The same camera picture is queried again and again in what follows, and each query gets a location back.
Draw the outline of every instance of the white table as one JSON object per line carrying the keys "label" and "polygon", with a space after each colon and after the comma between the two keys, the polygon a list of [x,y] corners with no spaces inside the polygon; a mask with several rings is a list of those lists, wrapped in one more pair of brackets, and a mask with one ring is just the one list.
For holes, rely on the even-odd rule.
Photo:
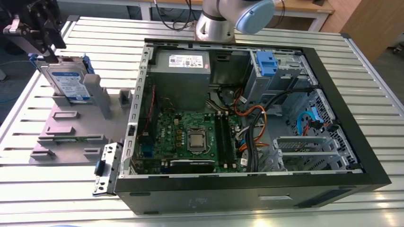
{"label": "white table", "polygon": [[[109,93],[133,88],[144,38],[193,39],[152,21],[82,17],[64,29],[68,48],[86,52]],[[313,47],[374,149],[392,184],[314,209],[136,216],[117,197],[92,197],[93,166],[28,166],[30,148],[53,106],[36,72],[0,128],[0,225],[50,226],[402,226],[402,106],[349,39],[338,34],[265,29],[236,33],[238,43]]]}
{"label": "white table", "polygon": [[[106,4],[106,5],[122,5],[122,6],[137,6],[140,7],[141,18],[142,20],[152,20],[152,7],[154,7],[153,2],[146,1],[136,1],[136,0],[57,0],[58,2],[70,2],[70,3],[92,3],[92,4]],[[184,3],[165,3],[157,2],[158,7],[161,8],[174,8],[174,9],[189,9],[185,1]],[[192,5],[193,10],[201,10],[201,5]],[[326,17],[332,13],[328,10],[317,10],[316,13],[313,12],[294,12],[294,11],[285,11],[285,17],[302,17],[302,18],[312,18],[313,21],[310,23],[308,31],[318,32]]]}

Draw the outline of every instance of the green motherboard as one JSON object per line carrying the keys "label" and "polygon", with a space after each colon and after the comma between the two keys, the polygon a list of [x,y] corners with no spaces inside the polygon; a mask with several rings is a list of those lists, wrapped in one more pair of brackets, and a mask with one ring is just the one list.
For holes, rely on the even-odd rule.
{"label": "green motherboard", "polygon": [[157,117],[157,128],[154,136],[154,145],[141,145],[144,158],[141,160],[144,174],[158,174],[160,164],[157,161],[176,159],[210,160],[214,161],[216,173],[241,172],[241,166],[237,162],[234,128],[238,126],[238,117],[236,115],[222,115],[225,119],[228,135],[226,150],[232,152],[228,156],[233,159],[233,164],[222,164],[224,154],[220,150],[224,148],[218,144],[224,138],[217,136],[217,115],[213,113],[186,113],[172,112],[160,113]]}

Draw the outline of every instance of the cpu socket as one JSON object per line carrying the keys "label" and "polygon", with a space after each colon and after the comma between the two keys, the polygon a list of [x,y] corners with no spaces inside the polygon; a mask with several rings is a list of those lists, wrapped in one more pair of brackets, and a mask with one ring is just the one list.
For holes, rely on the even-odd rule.
{"label": "cpu socket", "polygon": [[188,130],[188,151],[200,155],[206,151],[205,129]]}

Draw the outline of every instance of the ram slot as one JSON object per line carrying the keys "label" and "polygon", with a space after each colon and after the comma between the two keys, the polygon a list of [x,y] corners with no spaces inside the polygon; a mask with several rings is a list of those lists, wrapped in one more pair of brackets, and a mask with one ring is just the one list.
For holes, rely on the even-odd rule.
{"label": "ram slot", "polygon": [[217,154],[218,154],[218,165],[224,166],[225,164],[225,151],[222,144],[222,133],[221,133],[221,116],[214,116],[214,133],[216,133],[216,145],[217,145]]}
{"label": "ram slot", "polygon": [[225,148],[225,162],[228,168],[232,168],[234,163],[234,154],[233,154],[233,146],[232,146],[232,136],[230,136],[230,129],[228,125],[228,118],[226,116],[221,117],[221,134],[222,134],[222,142]]}

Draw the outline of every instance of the power supply label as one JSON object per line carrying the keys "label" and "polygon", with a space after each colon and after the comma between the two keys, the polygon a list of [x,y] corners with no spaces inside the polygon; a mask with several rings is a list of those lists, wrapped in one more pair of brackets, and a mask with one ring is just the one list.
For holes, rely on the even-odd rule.
{"label": "power supply label", "polygon": [[84,84],[80,83],[77,72],[52,72],[57,87],[61,89],[66,98],[72,100],[88,100],[89,94]]}
{"label": "power supply label", "polygon": [[202,56],[170,55],[168,66],[180,68],[202,68]]}

